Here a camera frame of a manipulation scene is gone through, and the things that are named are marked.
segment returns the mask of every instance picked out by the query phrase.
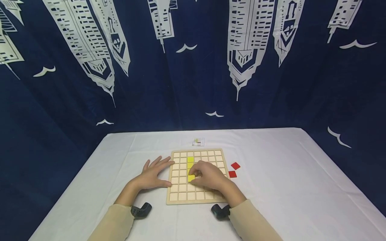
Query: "red tile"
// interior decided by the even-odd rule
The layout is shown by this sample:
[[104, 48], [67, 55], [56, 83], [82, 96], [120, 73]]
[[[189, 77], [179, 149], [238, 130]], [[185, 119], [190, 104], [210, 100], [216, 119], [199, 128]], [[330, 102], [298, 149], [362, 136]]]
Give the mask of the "red tile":
[[229, 177], [230, 178], [237, 177], [236, 172], [235, 171], [229, 171]]
[[240, 168], [240, 165], [239, 165], [237, 162], [233, 163], [231, 166], [232, 166], [233, 169], [235, 169], [235, 170], [237, 170], [237, 169]]

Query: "black device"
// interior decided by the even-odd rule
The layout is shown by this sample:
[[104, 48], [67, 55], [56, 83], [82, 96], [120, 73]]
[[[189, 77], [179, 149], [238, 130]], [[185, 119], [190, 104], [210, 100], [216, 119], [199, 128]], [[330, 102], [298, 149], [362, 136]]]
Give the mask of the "black device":
[[212, 213], [215, 215], [217, 220], [228, 218], [230, 215], [230, 206], [226, 205], [224, 208], [220, 208], [218, 204], [213, 205], [211, 208]]
[[142, 208], [138, 208], [136, 206], [132, 206], [131, 207], [131, 214], [134, 216], [134, 218], [136, 219], [140, 219], [140, 218], [145, 218], [147, 217], [147, 215], [149, 214], [150, 210], [151, 210], [152, 206], [150, 205], [150, 203], [148, 202], [145, 202], [143, 205], [142, 205]]

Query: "left hand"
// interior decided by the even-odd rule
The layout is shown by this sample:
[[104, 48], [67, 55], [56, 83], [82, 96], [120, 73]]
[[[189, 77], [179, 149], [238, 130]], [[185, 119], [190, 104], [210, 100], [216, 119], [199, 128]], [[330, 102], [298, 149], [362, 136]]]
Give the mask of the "left hand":
[[174, 161], [169, 162], [170, 157], [166, 157], [160, 161], [161, 159], [162, 157], [159, 156], [151, 164], [150, 160], [147, 160], [142, 169], [142, 173], [126, 184], [114, 204], [132, 206], [139, 191], [142, 189], [170, 187], [171, 182], [158, 179], [158, 174], [166, 167], [173, 165]]
[[142, 173], [131, 180], [137, 185], [138, 189], [142, 190], [155, 187], [171, 187], [171, 182], [158, 179], [158, 174], [166, 167], [173, 165], [174, 161], [169, 162], [170, 157], [166, 157], [164, 160], [160, 161], [161, 159], [162, 156], [159, 156], [151, 164], [150, 160], [147, 160], [142, 169]]

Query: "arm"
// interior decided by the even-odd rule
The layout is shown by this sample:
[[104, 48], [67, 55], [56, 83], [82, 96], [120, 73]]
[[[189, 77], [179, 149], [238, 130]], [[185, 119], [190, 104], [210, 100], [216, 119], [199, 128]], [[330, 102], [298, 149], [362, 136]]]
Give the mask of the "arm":
[[230, 221], [244, 241], [282, 241], [251, 201], [247, 200], [236, 184], [226, 178], [217, 167], [199, 161], [193, 165], [189, 174], [201, 176], [192, 180], [192, 184], [219, 190], [224, 195], [231, 207]]
[[157, 176], [160, 171], [174, 164], [174, 162], [169, 162], [170, 157], [160, 161], [161, 158], [158, 157], [151, 164], [150, 160], [147, 160], [142, 173], [126, 184], [115, 203], [109, 207], [105, 216], [90, 235], [88, 241], [124, 241], [127, 238], [134, 222], [131, 206], [139, 191], [171, 186], [170, 182], [159, 180]]

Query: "hand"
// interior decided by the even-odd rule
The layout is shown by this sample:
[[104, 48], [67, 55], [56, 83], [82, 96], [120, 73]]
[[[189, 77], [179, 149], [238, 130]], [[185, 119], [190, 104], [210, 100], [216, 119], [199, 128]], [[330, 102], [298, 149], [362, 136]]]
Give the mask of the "hand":
[[198, 161], [189, 171], [189, 175], [193, 174], [195, 176], [201, 176], [201, 178], [193, 179], [191, 184], [206, 186], [211, 189], [219, 190], [220, 192], [221, 189], [223, 189], [223, 186], [230, 182], [220, 169], [209, 162]]
[[231, 180], [209, 162], [198, 161], [192, 166], [189, 175], [201, 176], [195, 178], [190, 183], [219, 190], [228, 201], [231, 208], [247, 200], [240, 189]]
[[142, 189], [170, 187], [171, 183], [166, 180], [158, 179], [158, 174], [166, 167], [173, 165], [174, 162], [169, 162], [170, 157], [166, 157], [164, 160], [160, 161], [161, 159], [162, 157], [159, 156], [150, 164], [150, 166], [150, 160], [147, 160], [142, 169], [142, 173], [126, 184], [114, 204], [132, 206], [139, 191]]
[[142, 173], [131, 180], [137, 185], [138, 189], [142, 190], [155, 187], [171, 187], [171, 182], [158, 179], [158, 174], [166, 167], [173, 165], [174, 162], [169, 162], [170, 157], [166, 157], [164, 160], [160, 161], [161, 158], [162, 156], [159, 156], [150, 164], [150, 166], [150, 160], [147, 160], [142, 169]]

